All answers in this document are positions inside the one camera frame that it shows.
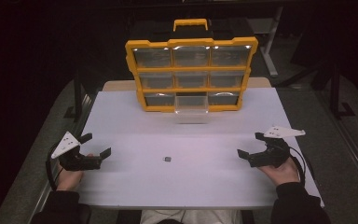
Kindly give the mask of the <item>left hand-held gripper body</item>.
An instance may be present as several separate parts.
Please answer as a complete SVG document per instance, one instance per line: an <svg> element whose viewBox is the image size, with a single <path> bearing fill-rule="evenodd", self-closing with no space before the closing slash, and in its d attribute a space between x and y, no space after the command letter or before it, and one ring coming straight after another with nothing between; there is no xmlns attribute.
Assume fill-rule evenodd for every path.
<svg viewBox="0 0 358 224"><path fill-rule="evenodd" d="M80 153L82 144L70 132L66 132L50 155L58 159L67 171L97 170L101 168L100 156L85 156Z"/></svg>

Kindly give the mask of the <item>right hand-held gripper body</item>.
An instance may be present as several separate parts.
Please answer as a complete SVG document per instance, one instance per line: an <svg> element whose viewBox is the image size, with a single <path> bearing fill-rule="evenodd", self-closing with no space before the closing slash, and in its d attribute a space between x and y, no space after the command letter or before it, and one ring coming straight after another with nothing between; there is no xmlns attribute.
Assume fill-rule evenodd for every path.
<svg viewBox="0 0 358 224"><path fill-rule="evenodd" d="M266 137L263 142L267 148L262 152L250 154L248 162L252 167L281 166L291 156L290 147L284 141L284 138L302 136L306 132L304 130L272 126L263 134Z"/></svg>

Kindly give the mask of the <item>person's left hand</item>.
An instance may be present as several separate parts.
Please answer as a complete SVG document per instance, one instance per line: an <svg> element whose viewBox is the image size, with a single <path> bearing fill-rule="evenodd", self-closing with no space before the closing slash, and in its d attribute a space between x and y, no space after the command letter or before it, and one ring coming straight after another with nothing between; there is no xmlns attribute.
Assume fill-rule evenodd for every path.
<svg viewBox="0 0 358 224"><path fill-rule="evenodd" d="M76 191L85 173L83 171L67 171L60 163L58 163L57 168L60 171L57 190Z"/></svg>

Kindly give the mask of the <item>person's right hand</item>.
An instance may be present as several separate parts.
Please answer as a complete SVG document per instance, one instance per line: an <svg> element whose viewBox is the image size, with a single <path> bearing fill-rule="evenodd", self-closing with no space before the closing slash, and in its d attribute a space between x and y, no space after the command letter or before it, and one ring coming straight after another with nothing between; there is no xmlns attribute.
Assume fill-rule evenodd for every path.
<svg viewBox="0 0 358 224"><path fill-rule="evenodd" d="M262 166L259 170L263 172L276 185L280 186L285 183L299 183L300 177L295 162L288 158L281 166L274 167Z"/></svg>

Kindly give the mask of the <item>black metal stand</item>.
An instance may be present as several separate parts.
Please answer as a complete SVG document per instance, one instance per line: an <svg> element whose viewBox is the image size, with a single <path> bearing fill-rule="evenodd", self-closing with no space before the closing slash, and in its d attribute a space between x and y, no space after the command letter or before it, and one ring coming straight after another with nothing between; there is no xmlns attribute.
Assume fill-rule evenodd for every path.
<svg viewBox="0 0 358 224"><path fill-rule="evenodd" d="M74 122L79 121L82 114L82 105L83 105L83 93L82 93L82 84L80 81L80 76L78 73L74 76L74 104L69 106L66 109L64 114L65 119L73 119Z"/></svg>
<svg viewBox="0 0 358 224"><path fill-rule="evenodd" d="M343 117L354 116L354 111L348 103L339 101L340 90L340 73L338 72L337 65L333 64L333 72L330 81L330 103L329 108L333 116L337 120Z"/></svg>

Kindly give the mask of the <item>clear plastic drawer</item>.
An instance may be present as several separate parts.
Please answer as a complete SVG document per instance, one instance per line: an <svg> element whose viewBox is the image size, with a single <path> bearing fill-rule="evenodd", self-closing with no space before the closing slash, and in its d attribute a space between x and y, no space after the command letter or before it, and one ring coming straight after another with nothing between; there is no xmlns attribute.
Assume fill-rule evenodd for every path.
<svg viewBox="0 0 358 224"><path fill-rule="evenodd" d="M179 124L208 122L209 104L206 95L179 95L175 97L175 121Z"/></svg>

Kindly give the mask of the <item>person's lap light clothing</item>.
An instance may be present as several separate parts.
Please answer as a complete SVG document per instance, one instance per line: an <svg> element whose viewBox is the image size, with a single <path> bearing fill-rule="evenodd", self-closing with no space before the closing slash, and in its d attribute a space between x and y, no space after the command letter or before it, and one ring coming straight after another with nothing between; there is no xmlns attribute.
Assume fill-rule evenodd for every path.
<svg viewBox="0 0 358 224"><path fill-rule="evenodd" d="M240 210L143 210L140 224L242 224Z"/></svg>

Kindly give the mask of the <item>yellow black drawer organizer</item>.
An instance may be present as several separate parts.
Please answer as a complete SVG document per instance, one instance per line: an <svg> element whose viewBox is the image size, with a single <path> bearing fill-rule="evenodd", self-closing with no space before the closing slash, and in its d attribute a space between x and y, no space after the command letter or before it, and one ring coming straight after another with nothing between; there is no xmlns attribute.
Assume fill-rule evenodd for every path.
<svg viewBox="0 0 358 224"><path fill-rule="evenodd" d="M240 109L257 47L245 18L138 21L125 45L148 112L174 112L179 95L206 95L209 112Z"/></svg>

